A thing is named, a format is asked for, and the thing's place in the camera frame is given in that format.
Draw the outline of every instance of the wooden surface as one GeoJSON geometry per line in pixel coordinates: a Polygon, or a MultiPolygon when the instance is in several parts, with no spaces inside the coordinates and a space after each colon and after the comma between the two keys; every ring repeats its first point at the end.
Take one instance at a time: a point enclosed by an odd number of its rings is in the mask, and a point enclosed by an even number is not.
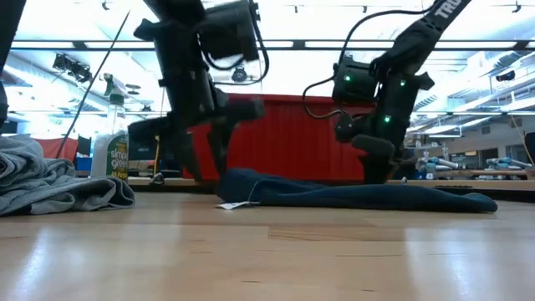
{"type": "Polygon", "coordinates": [[[531,300],[535,207],[496,214],[258,207],[138,194],[135,209],[0,219],[0,299],[531,300]]]}
{"type": "MultiPolygon", "coordinates": [[[[129,177],[128,184],[131,186],[148,186],[151,182],[149,177],[129,177]]],[[[387,184],[400,185],[399,180],[390,180],[387,184]]],[[[166,179],[165,186],[197,186],[199,183],[193,179],[170,178],[166,179]]],[[[506,190],[506,191],[533,191],[535,181],[499,181],[499,180],[410,180],[409,185],[420,187],[471,187],[483,190],[506,190]]]]}

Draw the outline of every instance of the clothing tag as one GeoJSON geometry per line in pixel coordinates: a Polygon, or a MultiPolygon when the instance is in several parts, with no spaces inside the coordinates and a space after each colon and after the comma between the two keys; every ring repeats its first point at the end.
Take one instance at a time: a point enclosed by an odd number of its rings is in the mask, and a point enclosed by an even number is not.
{"type": "Polygon", "coordinates": [[[238,202],[238,203],[223,203],[216,206],[216,208],[221,208],[225,210],[232,210],[239,207],[245,206],[254,206],[260,204],[259,202],[238,202]]]}

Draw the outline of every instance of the fluorescent light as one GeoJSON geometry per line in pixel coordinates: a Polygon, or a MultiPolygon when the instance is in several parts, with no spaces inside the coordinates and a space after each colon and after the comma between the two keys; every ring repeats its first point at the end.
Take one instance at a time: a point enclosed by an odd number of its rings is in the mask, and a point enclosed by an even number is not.
{"type": "Polygon", "coordinates": [[[472,121],[468,121],[466,122],[465,124],[461,125],[462,127],[468,127],[468,126],[473,126],[473,125],[478,125],[480,124],[481,122],[484,122],[484,121],[487,121],[491,119],[491,117],[484,117],[484,118],[480,118],[480,119],[476,119],[476,120],[472,120],[472,121]]]}
{"type": "MultiPolygon", "coordinates": [[[[85,46],[87,48],[110,48],[112,42],[86,42],[85,46]]],[[[143,41],[131,41],[131,42],[116,42],[114,48],[154,48],[154,43],[152,42],[143,42],[143,41]]]]}
{"type": "Polygon", "coordinates": [[[461,138],[462,135],[429,135],[429,138],[461,138]]]}
{"type": "Polygon", "coordinates": [[[266,48],[291,48],[293,47],[292,41],[264,41],[266,48]]]}
{"type": "Polygon", "coordinates": [[[448,131],[448,130],[453,130],[457,127],[457,125],[439,125],[439,126],[435,126],[435,127],[432,127],[428,130],[425,130],[424,133],[426,134],[437,134],[437,133],[442,133],[442,132],[445,132],[445,131],[448,131]]]}
{"type": "Polygon", "coordinates": [[[413,115],[417,116],[427,116],[427,115],[447,115],[448,112],[435,112],[435,111],[418,111],[418,112],[412,112],[413,115]]]}
{"type": "Polygon", "coordinates": [[[508,112],[507,114],[508,115],[513,115],[513,116],[535,116],[535,111],[533,111],[533,112],[530,112],[530,111],[522,111],[522,112],[515,111],[515,112],[508,112]]]}
{"type": "Polygon", "coordinates": [[[11,44],[11,47],[12,48],[74,48],[74,45],[71,42],[13,41],[13,43],[11,44]]]}
{"type": "Polygon", "coordinates": [[[498,116],[501,112],[454,112],[453,115],[468,115],[468,116],[498,116]]]}
{"type": "Polygon", "coordinates": [[[512,48],[517,42],[509,41],[471,41],[471,42],[438,42],[435,48],[512,48]]]}
{"type": "Polygon", "coordinates": [[[459,105],[458,107],[456,107],[455,109],[453,109],[453,111],[455,112],[462,112],[462,111],[466,111],[466,110],[470,110],[470,109],[475,109],[476,107],[480,106],[480,105],[483,105],[484,103],[486,103],[489,99],[487,98],[482,98],[482,99],[478,99],[478,100],[473,100],[467,104],[463,104],[463,105],[459,105]]]}
{"type": "Polygon", "coordinates": [[[520,109],[524,109],[532,105],[535,105],[535,98],[513,101],[511,104],[504,105],[503,107],[501,107],[500,110],[506,111],[506,112],[510,110],[520,110],[520,109]]]}
{"type": "MultiPolygon", "coordinates": [[[[344,42],[333,41],[313,41],[305,42],[307,48],[342,48],[344,42]]],[[[392,48],[394,42],[391,41],[362,41],[362,42],[349,42],[348,48],[392,48]]]]}
{"type": "Polygon", "coordinates": [[[412,131],[417,131],[421,128],[425,127],[425,125],[417,125],[417,126],[412,126],[410,128],[407,129],[408,132],[412,132],[412,131]]]}

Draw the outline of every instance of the bottle label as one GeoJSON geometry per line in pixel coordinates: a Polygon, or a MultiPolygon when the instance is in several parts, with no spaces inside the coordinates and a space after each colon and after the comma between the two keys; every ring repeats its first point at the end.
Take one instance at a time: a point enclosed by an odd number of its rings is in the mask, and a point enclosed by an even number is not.
{"type": "Polygon", "coordinates": [[[118,135],[108,144],[106,175],[128,180],[128,137],[118,135]]]}

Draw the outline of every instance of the blue towel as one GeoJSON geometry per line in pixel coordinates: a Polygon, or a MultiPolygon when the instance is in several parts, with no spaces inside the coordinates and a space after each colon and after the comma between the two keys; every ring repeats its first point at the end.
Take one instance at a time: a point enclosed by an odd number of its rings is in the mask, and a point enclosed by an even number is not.
{"type": "Polygon", "coordinates": [[[224,202],[259,202],[262,206],[336,207],[428,212],[495,212],[487,196],[464,196],[432,188],[401,185],[325,186],[230,169],[220,181],[217,195],[224,202]]]}

